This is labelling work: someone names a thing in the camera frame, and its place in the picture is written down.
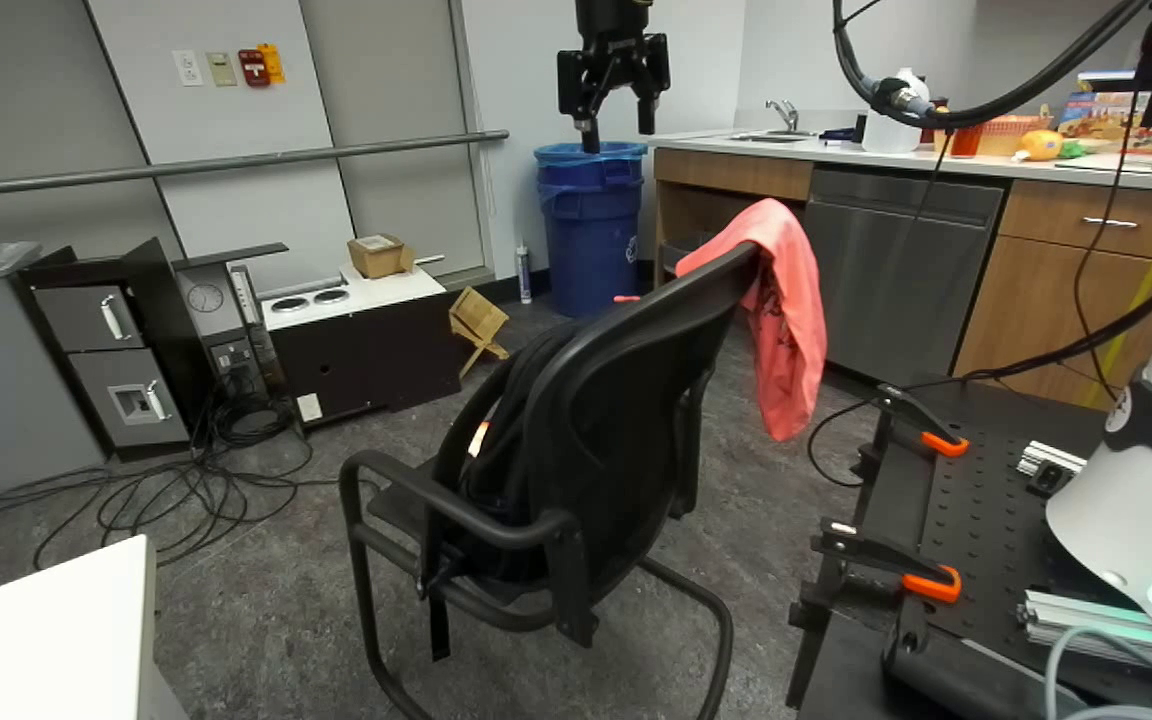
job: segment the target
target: orange handle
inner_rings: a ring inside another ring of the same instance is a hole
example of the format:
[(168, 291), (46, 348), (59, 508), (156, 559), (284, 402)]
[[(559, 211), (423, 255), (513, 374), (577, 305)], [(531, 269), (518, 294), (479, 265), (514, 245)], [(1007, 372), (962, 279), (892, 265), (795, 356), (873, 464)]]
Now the orange handle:
[(971, 450), (971, 441), (958, 434), (958, 441), (946, 441), (946, 434), (937, 434), (937, 433), (919, 433), (919, 442), (930, 450), (930, 454), (942, 454), (942, 460), (958, 460)]
[(962, 576), (942, 564), (946, 579), (930, 576), (899, 576), (903, 597), (919, 597), (927, 602), (957, 602), (962, 597)]

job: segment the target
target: blue trash bin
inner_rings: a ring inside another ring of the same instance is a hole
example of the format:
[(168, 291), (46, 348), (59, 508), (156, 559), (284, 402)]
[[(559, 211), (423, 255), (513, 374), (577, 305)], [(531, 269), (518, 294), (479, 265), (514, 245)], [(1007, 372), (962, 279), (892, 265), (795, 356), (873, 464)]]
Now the blue trash bin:
[(644, 144), (536, 149), (548, 231), (548, 291), (559, 314), (594, 314), (611, 294), (634, 291), (632, 246), (639, 231)]

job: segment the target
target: white container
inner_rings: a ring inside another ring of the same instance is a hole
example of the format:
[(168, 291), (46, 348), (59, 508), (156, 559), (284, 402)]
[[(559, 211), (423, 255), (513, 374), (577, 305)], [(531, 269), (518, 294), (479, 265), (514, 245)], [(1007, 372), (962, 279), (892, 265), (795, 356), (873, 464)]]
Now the white container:
[(914, 151), (919, 135), (919, 126), (897, 125), (892, 114), (863, 114), (863, 151)]

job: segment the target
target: red cloth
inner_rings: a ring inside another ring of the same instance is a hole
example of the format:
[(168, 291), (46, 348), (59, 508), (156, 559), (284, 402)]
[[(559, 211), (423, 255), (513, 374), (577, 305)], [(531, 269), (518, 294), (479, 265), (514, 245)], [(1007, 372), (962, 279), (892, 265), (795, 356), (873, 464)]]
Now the red cloth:
[(738, 298), (754, 345), (754, 398), (766, 434), (790, 441), (813, 422), (828, 348), (815, 251), (799, 221), (785, 202), (761, 200), (689, 251), (675, 273), (693, 274), (743, 240), (766, 251), (766, 273)]

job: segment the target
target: floor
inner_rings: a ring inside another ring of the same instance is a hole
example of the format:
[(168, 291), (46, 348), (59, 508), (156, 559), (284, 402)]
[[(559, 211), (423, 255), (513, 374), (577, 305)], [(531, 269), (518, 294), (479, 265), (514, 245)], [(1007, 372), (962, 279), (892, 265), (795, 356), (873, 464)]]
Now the floor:
[[(540, 305), (509, 313), (509, 345), (557, 319)], [(828, 378), (820, 416), (850, 398), (857, 382)], [(430, 454), (460, 402), (464, 390), (313, 433), (313, 464), (296, 473), (304, 490), (288, 510), (160, 567), (156, 657), (196, 720), (397, 714), (362, 666), (335, 488), (313, 478), (330, 478), (357, 447), (387, 447), (398, 460)], [(825, 464), (844, 474), (867, 433), (873, 411), (838, 421), (820, 434)], [(239, 460), (272, 473), (288, 454), (296, 454), (290, 434)], [(734, 615), (734, 663), (719, 714), (790, 714), (785, 693), (799, 636), (785, 612), (815, 567), (813, 529), (820, 517), (850, 517), (850, 490), (807, 467), (802, 441), (771, 442), (761, 433), (743, 329), (733, 329), (708, 389), (701, 474), (701, 508), (667, 523), (651, 556), (714, 589)], [(0, 584), (32, 567), (32, 546), (79, 500), (82, 490), (64, 490), (0, 510)], [(88, 508), (55, 534), (46, 564), (96, 545), (101, 529)], [(379, 607), (392, 666), (437, 714), (693, 714), (714, 640), (701, 607), (639, 571), (598, 602), (588, 651), (557, 633), (505, 636), (450, 615), (450, 658), (430, 663), (418, 602), (385, 564)]]

